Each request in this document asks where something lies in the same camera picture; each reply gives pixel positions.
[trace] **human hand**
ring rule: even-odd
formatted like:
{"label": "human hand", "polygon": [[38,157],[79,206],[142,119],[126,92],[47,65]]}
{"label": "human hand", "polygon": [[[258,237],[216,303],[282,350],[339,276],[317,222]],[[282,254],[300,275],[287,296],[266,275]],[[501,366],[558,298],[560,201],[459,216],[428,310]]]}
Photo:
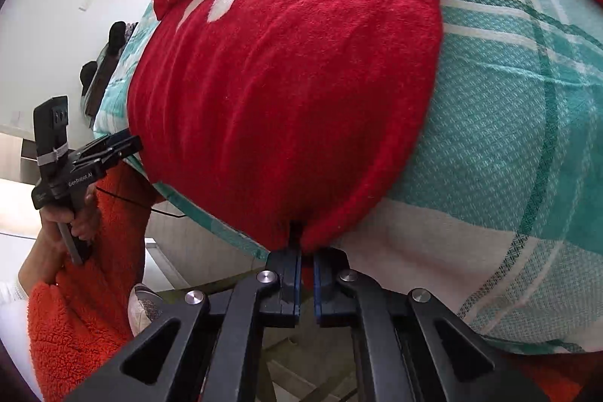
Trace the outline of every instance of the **human hand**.
{"label": "human hand", "polygon": [[64,244],[58,223],[68,223],[71,226],[71,235],[86,242],[94,241],[94,237],[101,223],[101,212],[98,209],[96,187],[92,184],[86,190],[85,206],[76,214],[70,209],[59,206],[47,205],[40,210],[41,231],[38,239],[46,240],[48,245],[57,251],[65,253]]}
{"label": "human hand", "polygon": [[71,234],[82,240],[94,240],[101,223],[101,213],[93,185],[86,190],[85,206],[76,214],[70,209],[48,205],[40,210],[41,230],[34,246],[19,271],[19,282],[27,295],[38,281],[53,284],[63,267],[67,247],[58,229],[58,223],[69,223]]}

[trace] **white wall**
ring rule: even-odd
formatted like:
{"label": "white wall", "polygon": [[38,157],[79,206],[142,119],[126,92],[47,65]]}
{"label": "white wall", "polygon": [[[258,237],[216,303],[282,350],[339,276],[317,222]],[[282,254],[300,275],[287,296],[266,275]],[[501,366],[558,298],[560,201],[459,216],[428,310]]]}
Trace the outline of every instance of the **white wall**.
{"label": "white wall", "polygon": [[0,134],[0,179],[20,180],[21,138]]}
{"label": "white wall", "polygon": [[80,69],[114,21],[138,21],[149,0],[6,0],[0,11],[0,132],[33,140],[32,111],[69,96],[69,143],[92,132],[79,113]]}
{"label": "white wall", "polygon": [[31,184],[0,179],[0,232],[37,236],[41,222],[40,214],[31,202],[33,188]]}

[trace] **metal screw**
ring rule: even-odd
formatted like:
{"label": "metal screw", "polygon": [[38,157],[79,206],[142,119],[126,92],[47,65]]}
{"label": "metal screw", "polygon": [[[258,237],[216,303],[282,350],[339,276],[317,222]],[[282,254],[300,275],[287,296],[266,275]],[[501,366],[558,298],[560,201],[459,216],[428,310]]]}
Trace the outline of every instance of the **metal screw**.
{"label": "metal screw", "polygon": [[415,288],[411,295],[415,302],[427,303],[429,300],[431,300],[431,293],[429,293],[425,288]]}
{"label": "metal screw", "polygon": [[203,301],[203,298],[205,298],[205,295],[199,290],[191,290],[185,295],[185,301],[189,305],[197,305]]}
{"label": "metal screw", "polygon": [[276,274],[266,269],[264,271],[260,271],[256,278],[260,283],[272,283],[274,280],[276,280]]}
{"label": "metal screw", "polygon": [[354,271],[353,269],[344,269],[340,273],[340,278],[343,281],[356,281],[358,279],[358,271]]}

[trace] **red knit fabric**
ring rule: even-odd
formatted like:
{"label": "red knit fabric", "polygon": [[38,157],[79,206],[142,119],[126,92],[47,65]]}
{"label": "red knit fabric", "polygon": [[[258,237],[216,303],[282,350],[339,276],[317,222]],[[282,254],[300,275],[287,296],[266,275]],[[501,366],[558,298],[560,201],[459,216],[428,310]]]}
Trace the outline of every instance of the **red knit fabric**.
{"label": "red knit fabric", "polygon": [[426,114],[439,0],[153,1],[128,97],[151,180],[268,249],[297,221],[311,251],[375,206]]}
{"label": "red knit fabric", "polygon": [[585,385],[601,380],[603,375],[603,353],[507,357],[551,402],[572,402]]}

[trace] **bed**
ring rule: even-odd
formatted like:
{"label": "bed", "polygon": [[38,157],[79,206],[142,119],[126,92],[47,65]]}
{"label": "bed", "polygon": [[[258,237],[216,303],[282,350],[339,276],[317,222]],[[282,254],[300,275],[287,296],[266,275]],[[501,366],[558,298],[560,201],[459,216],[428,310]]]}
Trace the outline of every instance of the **bed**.
{"label": "bed", "polygon": [[[335,244],[385,288],[428,288],[502,349],[601,350],[603,10],[593,0],[440,6],[444,37],[418,143],[390,191]],[[150,5],[95,136],[129,126],[130,82],[158,24]],[[138,157],[130,164],[145,174]],[[254,237],[153,184],[218,237],[266,257]]]}

